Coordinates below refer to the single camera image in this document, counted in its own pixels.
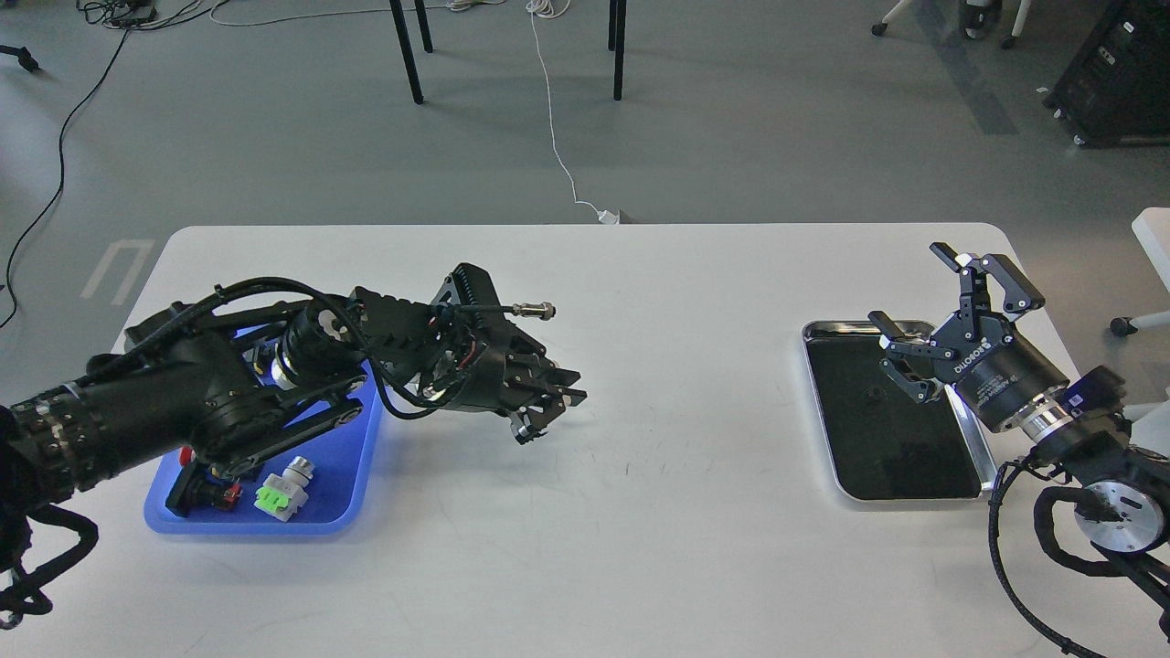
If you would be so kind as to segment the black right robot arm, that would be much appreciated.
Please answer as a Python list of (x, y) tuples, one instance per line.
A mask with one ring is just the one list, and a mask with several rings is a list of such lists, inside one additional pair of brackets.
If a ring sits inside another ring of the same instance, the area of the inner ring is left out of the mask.
[(882, 334), (881, 369), (911, 400), (950, 390), (992, 432), (1020, 429), (1033, 447), (997, 469), (989, 512), (989, 549), (1009, 599), (1037, 633), (1065, 654), (1093, 651), (1028, 611), (1010, 584), (999, 548), (1000, 507), (1021, 473), (1049, 484), (1035, 496), (1033, 525), (1042, 551), (1087, 578), (1127, 578), (1166, 610), (1166, 564), (1152, 551), (1166, 543), (1166, 457), (1133, 444), (1124, 381), (1095, 366), (1069, 381), (1032, 345), (1016, 320), (1045, 297), (1006, 255), (961, 254), (932, 242), (932, 254), (961, 277), (961, 306), (931, 334), (906, 334), (883, 311), (869, 320)]

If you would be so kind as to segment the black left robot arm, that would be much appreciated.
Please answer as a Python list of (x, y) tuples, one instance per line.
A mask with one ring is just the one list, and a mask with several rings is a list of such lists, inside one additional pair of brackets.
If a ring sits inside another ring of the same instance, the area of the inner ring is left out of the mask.
[(543, 436), (586, 393), (514, 318), (555, 313), (501, 303), (461, 263), (431, 302), (252, 277), (130, 325), (124, 352), (4, 407), (4, 629), (50, 612), (44, 587), (99, 540), (64, 501), (172, 450), (194, 453), (170, 500), (184, 513), (233, 507), (268, 459), (358, 417), (367, 382), (395, 418), (490, 412), (519, 444)]

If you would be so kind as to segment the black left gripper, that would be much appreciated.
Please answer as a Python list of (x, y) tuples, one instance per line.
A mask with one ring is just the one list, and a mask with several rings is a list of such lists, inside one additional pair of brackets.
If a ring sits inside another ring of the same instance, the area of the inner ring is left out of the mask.
[(454, 334), (431, 370), (415, 377), (415, 388), (442, 409), (511, 413), (511, 433), (524, 445), (589, 398), (573, 388), (578, 381), (580, 372), (557, 366), (543, 343), (518, 325), (479, 320)]

